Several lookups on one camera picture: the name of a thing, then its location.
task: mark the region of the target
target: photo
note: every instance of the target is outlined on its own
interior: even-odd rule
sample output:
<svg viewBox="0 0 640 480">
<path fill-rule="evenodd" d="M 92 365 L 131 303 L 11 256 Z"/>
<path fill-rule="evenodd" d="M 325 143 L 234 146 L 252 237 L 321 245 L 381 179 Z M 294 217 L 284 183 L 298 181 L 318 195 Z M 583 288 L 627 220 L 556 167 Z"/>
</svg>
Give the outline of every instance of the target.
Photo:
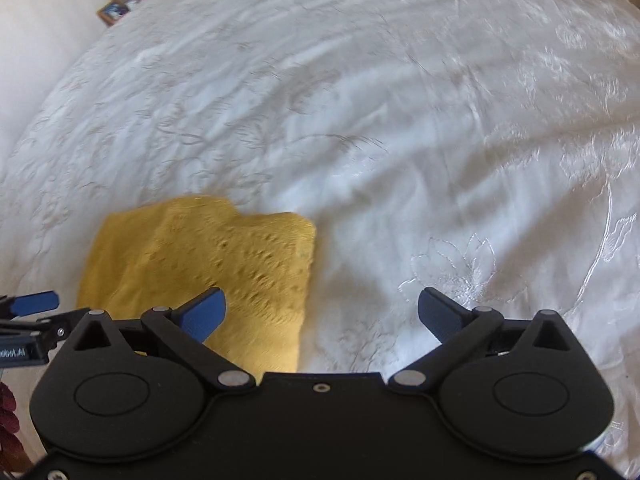
<svg viewBox="0 0 640 480">
<path fill-rule="evenodd" d="M 98 11 L 100 16 L 107 25 L 113 25 L 122 16 L 129 12 L 129 7 L 119 2 L 110 2 Z"/>
</svg>

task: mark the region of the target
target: metal pin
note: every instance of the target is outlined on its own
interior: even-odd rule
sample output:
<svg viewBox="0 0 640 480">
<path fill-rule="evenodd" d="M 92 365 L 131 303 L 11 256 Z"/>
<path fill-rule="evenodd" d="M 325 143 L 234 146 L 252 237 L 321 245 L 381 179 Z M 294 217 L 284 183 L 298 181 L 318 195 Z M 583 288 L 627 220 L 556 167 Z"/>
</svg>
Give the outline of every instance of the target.
<svg viewBox="0 0 640 480">
<path fill-rule="evenodd" d="M 593 471 L 585 471 L 578 475 L 578 478 L 575 480 L 598 480 L 598 475 Z"/>
<path fill-rule="evenodd" d="M 251 380 L 251 375 L 242 370 L 227 370 L 222 372 L 218 376 L 218 382 L 229 386 L 230 388 L 237 388 L 238 386 L 245 386 Z"/>
<path fill-rule="evenodd" d="M 69 480 L 66 475 L 62 471 L 58 471 L 57 469 L 53 471 L 49 471 L 47 475 L 47 480 Z"/>
<path fill-rule="evenodd" d="M 400 386 L 420 386 L 427 376 L 418 370 L 400 370 L 394 375 L 394 381 Z"/>
</svg>

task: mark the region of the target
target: red fabric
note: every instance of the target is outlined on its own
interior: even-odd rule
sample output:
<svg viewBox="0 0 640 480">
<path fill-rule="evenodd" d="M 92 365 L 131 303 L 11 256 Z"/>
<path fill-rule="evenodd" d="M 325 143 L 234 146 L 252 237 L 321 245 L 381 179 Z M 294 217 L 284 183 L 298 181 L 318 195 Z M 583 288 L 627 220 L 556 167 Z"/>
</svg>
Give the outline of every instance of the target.
<svg viewBox="0 0 640 480">
<path fill-rule="evenodd" d="M 4 383 L 0 383 L 0 399 L 0 408 L 7 412 L 15 411 L 16 406 L 14 394 L 12 394 L 12 391 Z"/>
<path fill-rule="evenodd" d="M 12 412 L 0 410 L 0 426 L 5 428 L 9 433 L 18 433 L 20 431 L 20 422 L 18 417 Z"/>
<path fill-rule="evenodd" d="M 2 447 L 2 453 L 14 456 L 24 453 L 24 448 L 18 437 L 9 433 L 5 428 L 0 428 L 0 446 Z"/>
</svg>

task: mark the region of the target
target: bed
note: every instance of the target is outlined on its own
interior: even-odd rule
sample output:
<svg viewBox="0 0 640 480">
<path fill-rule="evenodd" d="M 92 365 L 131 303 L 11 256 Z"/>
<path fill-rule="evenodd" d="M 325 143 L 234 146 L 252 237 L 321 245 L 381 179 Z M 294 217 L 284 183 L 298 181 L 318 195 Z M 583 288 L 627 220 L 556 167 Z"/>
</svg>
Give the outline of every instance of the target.
<svg viewBox="0 0 640 480">
<path fill-rule="evenodd" d="M 318 228 L 301 370 L 388 376 L 433 348 L 427 285 L 553 308 L 616 399 L 599 453 L 634 478 L 638 127 L 625 0 L 146 0 L 8 160 L 0 288 L 71 308 L 113 211 L 189 193 L 295 211 Z M 37 377 L 5 373 L 23 426 Z"/>
</svg>

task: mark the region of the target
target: white bedsheet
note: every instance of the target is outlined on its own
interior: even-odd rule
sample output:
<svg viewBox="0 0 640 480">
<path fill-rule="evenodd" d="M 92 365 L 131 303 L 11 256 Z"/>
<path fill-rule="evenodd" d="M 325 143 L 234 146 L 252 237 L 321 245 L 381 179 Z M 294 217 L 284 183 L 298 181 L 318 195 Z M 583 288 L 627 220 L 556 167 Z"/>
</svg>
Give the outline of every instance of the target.
<svg viewBox="0 0 640 480">
<path fill-rule="evenodd" d="M 639 17 L 625 0 L 146 0 L 8 161 L 0 290 L 71 307 L 109 212 L 185 193 L 296 211 L 318 226 L 303 370 L 388 375 L 430 350 L 426 285 L 509 317 L 554 308 L 616 399 L 600 452 L 634 476 Z M 35 376 L 6 377 L 25 426 Z"/>
</svg>

